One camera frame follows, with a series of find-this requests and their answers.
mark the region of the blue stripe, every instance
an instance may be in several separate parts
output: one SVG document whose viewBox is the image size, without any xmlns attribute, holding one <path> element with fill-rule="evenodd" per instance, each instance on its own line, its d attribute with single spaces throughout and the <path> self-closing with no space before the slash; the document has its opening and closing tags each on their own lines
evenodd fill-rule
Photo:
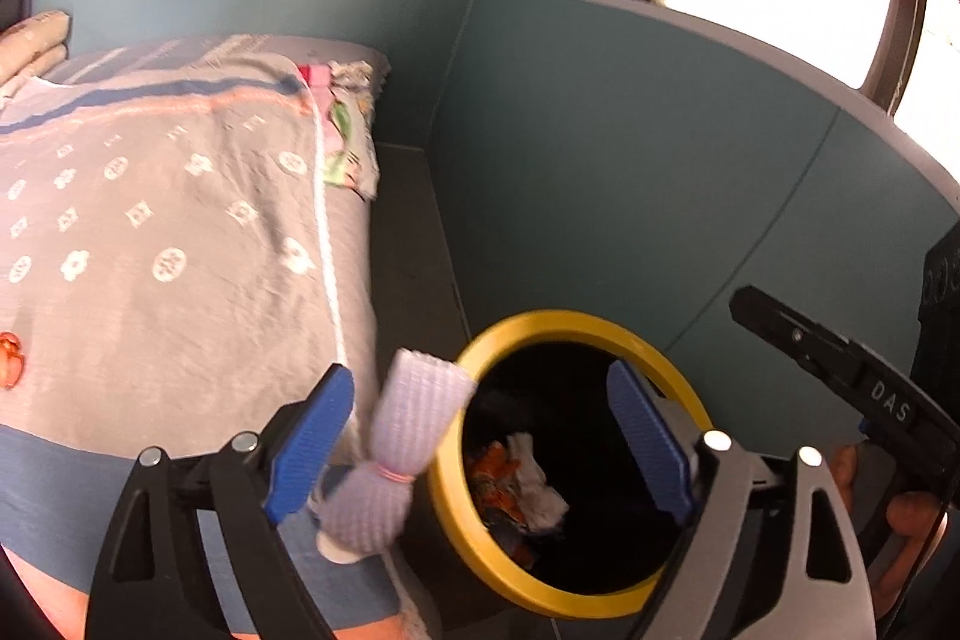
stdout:
<svg viewBox="0 0 960 640">
<path fill-rule="evenodd" d="M 133 461 L 66 448 L 0 425 L 0 543 L 38 570 L 89 593 L 113 508 Z M 328 493 L 344 470 L 328 472 Z M 400 612 L 383 560 L 337 565 L 315 547 L 317 522 L 306 510 L 280 524 L 304 585 L 332 629 L 360 627 Z M 230 569 L 214 513 L 200 513 L 214 585 L 231 632 L 255 634 Z"/>
<path fill-rule="evenodd" d="M 302 85 L 294 76 L 282 77 L 277 82 L 263 82 L 255 79 L 224 79 L 219 82 L 208 82 L 198 79 L 181 79 L 173 82 L 164 82 L 157 85 L 141 85 L 136 88 L 117 88 L 115 90 L 90 91 L 76 100 L 70 101 L 41 115 L 30 115 L 28 118 L 14 124 L 0 128 L 0 136 L 20 131 L 24 128 L 35 128 L 63 118 L 77 109 L 89 107 L 107 107 L 132 98 L 149 97 L 177 97 L 178 95 L 217 95 L 235 88 L 263 88 L 278 92 L 280 95 L 296 95 L 302 90 Z"/>
</svg>

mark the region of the rubber band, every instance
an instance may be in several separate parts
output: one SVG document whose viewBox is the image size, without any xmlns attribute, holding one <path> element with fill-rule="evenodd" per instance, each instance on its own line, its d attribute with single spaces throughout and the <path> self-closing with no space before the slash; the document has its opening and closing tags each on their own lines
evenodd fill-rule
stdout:
<svg viewBox="0 0 960 640">
<path fill-rule="evenodd" d="M 398 475 L 396 472 L 391 472 L 389 469 L 383 466 L 383 464 L 374 463 L 374 466 L 376 466 L 376 471 L 379 472 L 387 480 L 392 480 L 393 482 L 400 482 L 400 483 L 403 483 L 403 482 L 411 483 L 411 482 L 414 482 L 414 480 L 416 480 L 416 476 L 414 475 Z"/>
</svg>

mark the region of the yellow rim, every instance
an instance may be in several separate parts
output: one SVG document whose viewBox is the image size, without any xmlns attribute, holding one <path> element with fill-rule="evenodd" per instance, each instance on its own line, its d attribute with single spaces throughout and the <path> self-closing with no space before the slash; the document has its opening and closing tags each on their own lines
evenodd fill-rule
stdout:
<svg viewBox="0 0 960 640">
<path fill-rule="evenodd" d="M 628 360 L 667 398 L 680 402 L 701 431 L 712 429 L 696 393 L 659 351 L 626 329 L 587 314 L 544 310 L 511 317 L 474 339 L 458 363 L 476 380 L 507 355 L 528 345 L 553 341 L 579 342 Z M 440 444 L 428 480 L 440 525 L 467 566 L 502 597 L 544 615 L 600 619 L 639 612 L 659 572 L 616 594 L 571 594 L 543 584 L 504 554 L 484 527 L 467 490 L 461 455 L 463 425 L 464 413 L 460 413 Z"/>
</svg>

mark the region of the rolled towel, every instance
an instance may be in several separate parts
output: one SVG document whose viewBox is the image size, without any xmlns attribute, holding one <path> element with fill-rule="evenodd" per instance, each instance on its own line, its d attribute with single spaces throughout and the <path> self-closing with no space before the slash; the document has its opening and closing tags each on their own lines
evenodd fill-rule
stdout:
<svg viewBox="0 0 960 640">
<path fill-rule="evenodd" d="M 398 351 L 371 424 L 371 461 L 317 507 L 323 534 L 358 555 L 387 550 L 406 521 L 416 476 L 433 461 L 474 387 L 454 363 Z"/>
<path fill-rule="evenodd" d="M 58 44 L 54 49 L 48 49 L 47 52 L 32 60 L 24 68 L 21 68 L 13 77 L 8 79 L 3 85 L 0 85 L 0 107 L 13 98 L 16 92 L 26 85 L 32 78 L 44 76 L 54 66 L 61 64 L 66 60 L 66 46 Z"/>
<path fill-rule="evenodd" d="M 65 12 L 41 12 L 0 34 L 0 84 L 32 60 L 66 41 L 70 18 Z"/>
</svg>

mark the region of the finger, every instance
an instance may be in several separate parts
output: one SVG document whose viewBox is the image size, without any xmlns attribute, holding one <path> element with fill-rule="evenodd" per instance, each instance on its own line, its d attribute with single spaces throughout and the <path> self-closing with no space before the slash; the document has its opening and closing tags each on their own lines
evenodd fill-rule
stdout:
<svg viewBox="0 0 960 640">
<path fill-rule="evenodd" d="M 918 537 L 920 542 L 940 517 L 940 503 L 926 491 L 910 491 L 893 498 L 887 506 L 887 523 L 901 537 Z"/>
<path fill-rule="evenodd" d="M 877 584 L 877 598 L 893 597 L 904 587 L 910 569 L 920 555 L 920 549 L 930 534 L 930 528 L 939 517 L 939 504 L 936 497 L 926 493 L 901 494 L 891 501 L 887 507 L 887 523 L 894 533 L 906 537 L 904 550 L 890 565 L 890 569 L 883 574 Z"/>
<path fill-rule="evenodd" d="M 883 618 L 896 604 L 896 598 L 899 597 L 899 589 L 893 594 L 874 593 L 874 616 L 877 619 Z"/>
<path fill-rule="evenodd" d="M 830 474 L 840 489 L 840 498 L 847 509 L 853 510 L 853 478 L 856 477 L 856 447 L 847 445 L 834 453 L 830 460 Z"/>
</svg>

